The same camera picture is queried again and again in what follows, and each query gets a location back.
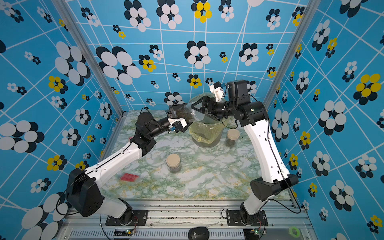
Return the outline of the clear plastic tea jar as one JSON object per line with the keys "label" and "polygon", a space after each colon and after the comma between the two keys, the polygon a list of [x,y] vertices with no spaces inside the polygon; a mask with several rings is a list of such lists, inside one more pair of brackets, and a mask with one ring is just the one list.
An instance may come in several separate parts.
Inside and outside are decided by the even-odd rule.
{"label": "clear plastic tea jar", "polygon": [[185,119],[187,123],[193,123],[193,122],[198,122],[198,121],[202,121],[204,118],[194,118],[192,113],[191,113],[191,104],[187,104],[187,108],[188,110],[187,111],[182,111],[182,112],[179,112],[177,111],[177,116],[178,116],[178,119]]}

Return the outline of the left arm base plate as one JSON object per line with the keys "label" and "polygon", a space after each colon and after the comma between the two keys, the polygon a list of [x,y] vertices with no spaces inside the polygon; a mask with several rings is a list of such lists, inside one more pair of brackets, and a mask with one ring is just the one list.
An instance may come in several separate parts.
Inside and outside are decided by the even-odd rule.
{"label": "left arm base plate", "polygon": [[148,210],[133,210],[120,218],[108,216],[105,224],[106,226],[145,226],[148,213]]}

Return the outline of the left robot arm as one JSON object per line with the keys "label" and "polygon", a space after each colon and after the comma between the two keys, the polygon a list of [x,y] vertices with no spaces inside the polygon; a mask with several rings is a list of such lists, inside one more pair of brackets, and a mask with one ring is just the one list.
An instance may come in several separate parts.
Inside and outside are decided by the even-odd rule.
{"label": "left robot arm", "polygon": [[66,200],[83,217],[103,214],[124,225],[130,223],[133,208],[124,200],[104,197],[101,188],[121,169],[149,153],[156,144],[156,136],[170,131],[185,132],[193,120],[186,103],[171,105],[167,116],[160,120],[148,111],[141,112],[136,121],[135,135],[124,147],[83,171],[75,169],[70,173]]}

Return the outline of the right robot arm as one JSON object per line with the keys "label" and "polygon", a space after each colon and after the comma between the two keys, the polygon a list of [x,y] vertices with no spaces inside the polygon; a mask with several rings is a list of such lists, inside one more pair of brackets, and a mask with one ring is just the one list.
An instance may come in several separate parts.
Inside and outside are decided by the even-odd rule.
{"label": "right robot arm", "polygon": [[[192,104],[192,109],[212,119],[234,117],[239,121],[253,144],[261,167],[262,176],[251,181],[252,193],[240,209],[241,221],[250,226],[262,218],[262,208],[268,200],[296,185],[299,179],[291,175],[283,163],[272,138],[266,108],[260,101],[251,101],[245,80],[228,82],[226,91],[216,82],[210,86],[210,91],[214,97],[203,96]],[[224,100],[225,93],[228,94],[227,101]]]}

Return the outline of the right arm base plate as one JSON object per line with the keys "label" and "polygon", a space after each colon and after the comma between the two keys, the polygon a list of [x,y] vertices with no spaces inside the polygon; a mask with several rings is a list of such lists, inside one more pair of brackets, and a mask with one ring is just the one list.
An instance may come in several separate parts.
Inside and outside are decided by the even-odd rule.
{"label": "right arm base plate", "polygon": [[265,211],[249,215],[245,210],[227,210],[227,224],[230,227],[266,227],[268,220]]}

